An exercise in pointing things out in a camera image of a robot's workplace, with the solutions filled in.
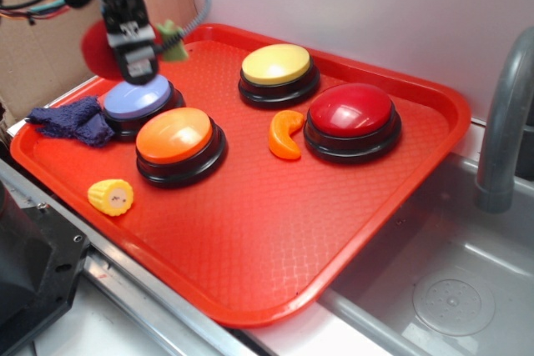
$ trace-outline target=cardboard box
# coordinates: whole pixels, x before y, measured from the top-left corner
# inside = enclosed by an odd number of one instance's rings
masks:
[[[3,0],[4,4],[28,0]],[[187,24],[196,14],[193,0],[145,0],[152,23],[170,18]],[[101,18],[97,0],[30,26],[24,20],[0,20],[0,102],[9,127],[35,107],[60,97],[93,74],[79,50],[86,30]]]

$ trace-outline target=purple button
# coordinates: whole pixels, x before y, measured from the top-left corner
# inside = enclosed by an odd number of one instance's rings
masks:
[[[169,81],[162,75],[144,85],[122,82],[108,92],[103,107],[111,118],[140,118],[163,106],[170,91]]]

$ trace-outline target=button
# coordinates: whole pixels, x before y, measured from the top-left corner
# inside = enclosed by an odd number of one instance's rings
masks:
[[[278,85],[302,77],[310,68],[310,54],[288,43],[266,46],[247,56],[242,64],[246,79],[259,85]]]
[[[169,81],[158,75],[144,85],[119,83],[106,95],[103,107],[111,118],[139,118],[163,106],[170,94]]]
[[[197,108],[176,108],[154,117],[139,131],[136,147],[141,156],[157,164],[194,156],[211,139],[209,116]]]
[[[382,89],[347,83],[324,91],[310,106],[310,117],[321,132],[338,138],[373,133],[388,122],[392,102]]]

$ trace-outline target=red button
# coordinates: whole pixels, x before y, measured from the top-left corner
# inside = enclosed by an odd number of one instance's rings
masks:
[[[326,135],[360,137],[388,122],[391,104],[387,93],[374,85],[346,83],[324,91],[311,104],[310,117]]]

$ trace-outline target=sink drain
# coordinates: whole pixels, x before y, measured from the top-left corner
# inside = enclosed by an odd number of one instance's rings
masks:
[[[490,289],[478,277],[455,268],[424,277],[416,285],[413,302],[419,318],[445,335],[477,333],[495,313]]]

